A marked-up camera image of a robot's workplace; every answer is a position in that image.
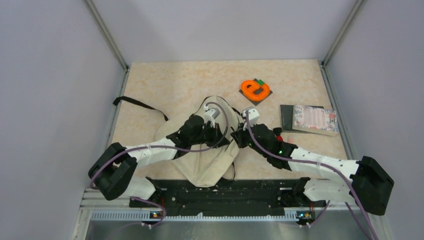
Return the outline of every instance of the white wall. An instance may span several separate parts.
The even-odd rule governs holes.
[[[323,60],[356,0],[94,0],[127,63]]]
[[[357,153],[394,180],[394,239],[423,239],[424,1],[368,1],[329,74]]]
[[[0,1],[0,239],[68,239],[123,71],[82,0]]]

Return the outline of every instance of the book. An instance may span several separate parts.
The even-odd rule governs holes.
[[[294,105],[280,105],[279,112],[281,116],[281,129],[283,133],[304,133],[307,134],[306,131],[295,130],[293,129],[293,107]],[[323,109],[323,106],[311,106],[315,108]]]
[[[339,134],[337,112],[331,109],[295,105],[293,107],[293,129],[336,136]]]

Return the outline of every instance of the beige tabletop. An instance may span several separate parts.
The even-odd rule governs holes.
[[[258,123],[269,129],[281,126],[279,105],[314,105],[331,108],[318,61],[237,60],[133,63],[124,95],[163,111],[169,119],[189,106],[200,105],[211,95],[218,95],[239,111],[252,106],[239,93],[240,84],[261,79],[273,94],[256,109]],[[154,141],[156,130],[165,122],[162,114],[128,102],[122,102],[113,142],[134,146]],[[298,146],[315,153],[346,159],[341,137],[309,133],[283,133],[294,138]],[[250,148],[241,149],[234,160],[236,179],[294,179],[315,177],[271,166]],[[232,177],[229,169],[224,177]],[[137,170],[137,175],[153,179],[186,179],[169,161],[161,161]]]

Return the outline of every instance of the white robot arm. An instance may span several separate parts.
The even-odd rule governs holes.
[[[214,121],[220,114],[219,110],[207,107],[205,110],[203,118],[192,115],[178,132],[159,141],[126,147],[113,143],[90,169],[89,177],[107,200],[121,195],[149,199],[157,189],[149,179],[133,176],[136,168],[158,161],[176,159],[186,154],[187,149],[195,144],[206,143],[211,148],[229,144],[229,140],[225,138],[226,132],[221,134],[219,125],[217,126]],[[259,116],[255,108],[245,109],[242,117],[248,117],[249,121],[240,123],[231,136],[239,148],[254,149],[276,168],[307,172],[322,177],[322,179],[301,178],[296,186],[289,189],[295,196],[306,198],[310,202],[325,200],[354,204],[355,199],[346,182],[338,173],[322,166],[327,165],[340,171],[349,180],[367,212],[384,215],[394,182],[374,159],[366,156],[362,160],[337,159],[280,141],[277,138],[280,135],[278,130],[270,130],[264,124],[257,124]],[[266,152],[253,141],[247,129],[248,122],[256,142],[265,148]],[[316,164],[284,161],[267,153],[287,159],[312,161]],[[113,161],[115,166],[110,164],[99,171],[107,161],[119,154],[121,156]]]

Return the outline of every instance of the black book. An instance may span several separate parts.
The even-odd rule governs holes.
[[[294,105],[280,105],[281,128],[283,133],[310,134],[310,132],[293,129],[293,107]],[[310,106],[323,109],[323,106]]]

